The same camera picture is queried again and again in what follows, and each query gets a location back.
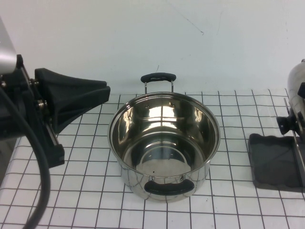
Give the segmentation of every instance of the stainless steel pot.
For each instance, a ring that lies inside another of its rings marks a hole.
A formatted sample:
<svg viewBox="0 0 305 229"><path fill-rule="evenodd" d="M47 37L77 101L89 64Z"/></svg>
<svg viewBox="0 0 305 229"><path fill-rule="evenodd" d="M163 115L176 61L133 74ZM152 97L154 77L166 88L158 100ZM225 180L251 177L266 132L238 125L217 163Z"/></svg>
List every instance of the stainless steel pot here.
<svg viewBox="0 0 305 229"><path fill-rule="evenodd" d="M176 76L143 76L145 95L126 103L109 125L111 151L125 184L144 199L174 201L203 183L220 143L212 112L197 100L173 92ZM147 94L147 83L167 80L172 92Z"/></svg>

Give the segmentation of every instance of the grid tablecloth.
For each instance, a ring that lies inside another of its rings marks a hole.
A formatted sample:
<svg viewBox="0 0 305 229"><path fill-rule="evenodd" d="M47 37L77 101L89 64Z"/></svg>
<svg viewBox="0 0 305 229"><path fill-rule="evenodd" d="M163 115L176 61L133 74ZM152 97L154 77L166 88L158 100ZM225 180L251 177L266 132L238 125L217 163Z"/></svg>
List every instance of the grid tablecloth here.
<svg viewBox="0 0 305 229"><path fill-rule="evenodd" d="M116 110L137 95L113 94L59 134L66 163L50 169L51 197L38 228L305 228L304 194L255 188L247 153L251 133L281 136L275 117L287 116L286 90L185 94L208 106L221 127L221 143L202 188L190 198L162 204L144 201L125 186L107 129ZM22 228L39 187L35 155L23 137L0 188L1 229Z"/></svg>

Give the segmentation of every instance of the black rubber mat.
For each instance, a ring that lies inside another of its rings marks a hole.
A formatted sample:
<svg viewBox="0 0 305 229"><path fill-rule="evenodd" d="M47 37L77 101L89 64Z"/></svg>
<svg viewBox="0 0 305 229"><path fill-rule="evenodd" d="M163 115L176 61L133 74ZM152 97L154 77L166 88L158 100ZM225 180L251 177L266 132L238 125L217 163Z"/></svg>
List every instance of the black rubber mat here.
<svg viewBox="0 0 305 229"><path fill-rule="evenodd" d="M305 160L305 144L297 139ZM305 171L299 169L301 166L298 166L295 157L293 137L251 134L248 145L253 183L256 187L286 191L299 191L300 187L305 187L305 182L301 179Z"/></svg>

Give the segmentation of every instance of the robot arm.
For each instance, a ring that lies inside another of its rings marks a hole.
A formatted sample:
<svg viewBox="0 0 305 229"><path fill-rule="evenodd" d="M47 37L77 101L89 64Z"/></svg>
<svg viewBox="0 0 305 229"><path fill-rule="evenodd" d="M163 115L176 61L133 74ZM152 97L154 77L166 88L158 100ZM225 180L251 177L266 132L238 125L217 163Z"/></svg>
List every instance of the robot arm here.
<svg viewBox="0 0 305 229"><path fill-rule="evenodd" d="M84 80L41 68L31 79L0 18L0 141L26 135L41 173L41 196L24 228L39 223L50 195L49 168L64 164L56 134L92 108L108 101L104 81Z"/></svg>

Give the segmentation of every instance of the black pot handle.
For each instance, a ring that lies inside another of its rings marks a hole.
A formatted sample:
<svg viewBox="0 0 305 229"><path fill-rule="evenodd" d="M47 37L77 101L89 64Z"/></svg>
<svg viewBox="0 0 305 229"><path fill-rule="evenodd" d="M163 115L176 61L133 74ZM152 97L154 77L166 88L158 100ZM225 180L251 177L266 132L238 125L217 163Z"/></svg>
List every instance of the black pot handle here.
<svg viewBox="0 0 305 229"><path fill-rule="evenodd" d="M175 79L176 79L176 75L170 73L151 73L141 77L142 83L149 83L149 82L163 81L163 80L171 82L171 81L175 81Z"/></svg>
<svg viewBox="0 0 305 229"><path fill-rule="evenodd" d="M188 179L178 184L158 184L153 180L150 180L144 185L146 192L159 196L175 196L183 194L192 191L194 187L194 183Z"/></svg>

